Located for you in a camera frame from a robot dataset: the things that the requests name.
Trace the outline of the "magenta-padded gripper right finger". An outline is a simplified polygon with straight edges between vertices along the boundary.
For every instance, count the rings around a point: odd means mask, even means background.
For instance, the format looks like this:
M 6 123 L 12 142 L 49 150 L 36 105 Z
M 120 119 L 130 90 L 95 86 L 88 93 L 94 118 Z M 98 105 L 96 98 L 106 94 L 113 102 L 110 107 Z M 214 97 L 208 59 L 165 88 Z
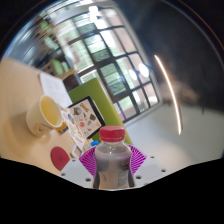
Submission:
M 161 167 L 155 156 L 147 156 L 133 145 L 130 149 L 132 152 L 128 177 L 130 187 L 143 187 L 165 176 L 166 169 Z

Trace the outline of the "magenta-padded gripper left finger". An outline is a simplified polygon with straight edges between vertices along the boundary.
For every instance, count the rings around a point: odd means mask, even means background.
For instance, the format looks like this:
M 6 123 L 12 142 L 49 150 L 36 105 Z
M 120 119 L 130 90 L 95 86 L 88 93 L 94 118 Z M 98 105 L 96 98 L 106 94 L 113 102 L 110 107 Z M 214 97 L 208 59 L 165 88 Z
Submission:
M 80 158 L 73 157 L 60 171 L 59 176 L 82 187 L 97 188 L 97 164 L 94 153 L 95 147 L 92 147 Z

